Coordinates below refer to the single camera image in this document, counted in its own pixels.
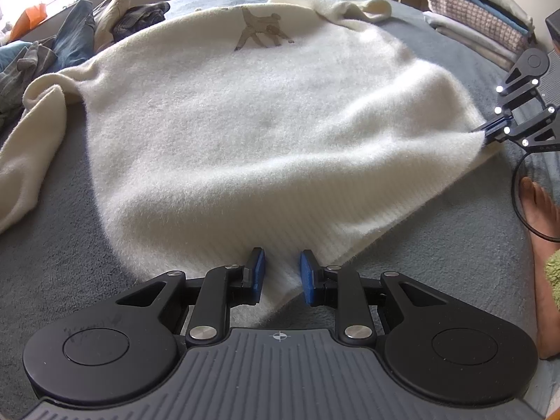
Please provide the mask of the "cream white fuzzy sweater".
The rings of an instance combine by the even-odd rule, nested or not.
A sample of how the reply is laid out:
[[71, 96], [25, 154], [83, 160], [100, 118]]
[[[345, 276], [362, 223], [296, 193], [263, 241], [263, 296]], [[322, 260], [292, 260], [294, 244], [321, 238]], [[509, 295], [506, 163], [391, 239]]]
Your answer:
[[311, 249], [348, 261], [489, 156], [446, 69], [380, 27], [382, 0], [204, 9], [35, 79], [1, 150], [1, 226], [32, 210], [84, 103], [100, 223], [141, 278], [192, 277], [260, 246], [268, 278], [238, 325], [299, 290]]

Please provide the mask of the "dark clothes pile on bed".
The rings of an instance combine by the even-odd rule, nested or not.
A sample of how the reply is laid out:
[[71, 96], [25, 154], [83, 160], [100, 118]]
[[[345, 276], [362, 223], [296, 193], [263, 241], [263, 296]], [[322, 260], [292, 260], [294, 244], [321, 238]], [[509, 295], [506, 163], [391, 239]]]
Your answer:
[[111, 28], [115, 42], [119, 42], [143, 29], [150, 28], [165, 20], [170, 9], [168, 2], [139, 5], [127, 9], [117, 23]]

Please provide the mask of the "stack of folded blankets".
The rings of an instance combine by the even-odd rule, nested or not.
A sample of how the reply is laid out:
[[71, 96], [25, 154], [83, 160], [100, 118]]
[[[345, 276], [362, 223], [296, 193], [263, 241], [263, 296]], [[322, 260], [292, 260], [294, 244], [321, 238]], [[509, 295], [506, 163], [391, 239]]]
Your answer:
[[532, 17], [515, 0], [427, 0], [425, 22], [508, 70], [536, 42]]

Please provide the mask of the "bare foot of person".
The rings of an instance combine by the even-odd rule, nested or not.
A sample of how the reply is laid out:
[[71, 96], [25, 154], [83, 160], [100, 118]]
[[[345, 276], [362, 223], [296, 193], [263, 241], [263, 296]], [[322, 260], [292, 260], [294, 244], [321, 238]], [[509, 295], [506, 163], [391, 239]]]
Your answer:
[[[540, 233], [559, 237], [559, 207], [538, 183], [528, 177], [520, 181], [520, 202], [525, 219]], [[559, 354], [559, 243], [531, 235], [534, 260], [534, 297], [537, 319], [537, 350], [541, 359]]]

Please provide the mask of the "grey fleece bed blanket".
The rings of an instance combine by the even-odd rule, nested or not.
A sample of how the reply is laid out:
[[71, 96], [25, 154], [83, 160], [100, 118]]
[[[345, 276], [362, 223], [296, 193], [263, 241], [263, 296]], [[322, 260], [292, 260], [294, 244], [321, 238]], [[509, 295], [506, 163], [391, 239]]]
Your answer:
[[[171, 0], [166, 18], [220, 4], [264, 1]], [[495, 103], [490, 88], [505, 72], [435, 32], [418, 9], [392, 6], [393, 18], [384, 29], [419, 58], [455, 74], [482, 112]], [[32, 334], [140, 281], [121, 266], [97, 217], [81, 103], [68, 108], [66, 128], [38, 205], [1, 234], [1, 412], [10, 419], [20, 418], [37, 402], [22, 365]], [[505, 153], [464, 176], [346, 265], [368, 276], [385, 269], [401, 271], [534, 335], [531, 244], [510, 198], [519, 150], [512, 145], [503, 149]], [[299, 295], [258, 325], [323, 328], [331, 326], [332, 319], [327, 308], [307, 308]], [[559, 360], [541, 362], [526, 399], [545, 412], [558, 390]]]

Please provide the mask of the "beige garment on bed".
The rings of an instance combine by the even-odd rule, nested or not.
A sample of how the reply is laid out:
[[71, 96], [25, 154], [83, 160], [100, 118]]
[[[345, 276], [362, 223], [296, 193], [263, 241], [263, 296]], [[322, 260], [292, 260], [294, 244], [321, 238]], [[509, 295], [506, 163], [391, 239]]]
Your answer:
[[130, 8], [131, 0], [104, 0], [93, 10], [95, 33], [94, 52], [98, 53], [114, 43], [112, 29]]

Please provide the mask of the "blue denim jeans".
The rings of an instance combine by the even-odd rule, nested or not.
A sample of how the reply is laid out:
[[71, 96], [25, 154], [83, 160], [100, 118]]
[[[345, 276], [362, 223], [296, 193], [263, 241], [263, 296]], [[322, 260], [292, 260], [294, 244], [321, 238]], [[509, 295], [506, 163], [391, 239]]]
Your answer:
[[94, 55], [95, 21], [93, 5], [89, 0], [79, 0], [59, 28], [51, 50], [56, 60], [49, 72], [82, 64]]

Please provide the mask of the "orange box on windowsill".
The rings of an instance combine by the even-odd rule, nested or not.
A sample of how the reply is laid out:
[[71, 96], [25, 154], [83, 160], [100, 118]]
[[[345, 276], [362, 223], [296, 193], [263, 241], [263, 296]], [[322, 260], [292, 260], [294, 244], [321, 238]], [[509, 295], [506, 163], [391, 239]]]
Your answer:
[[10, 31], [8, 41], [20, 40], [28, 32], [43, 23], [46, 18], [47, 7], [44, 3], [26, 8]]

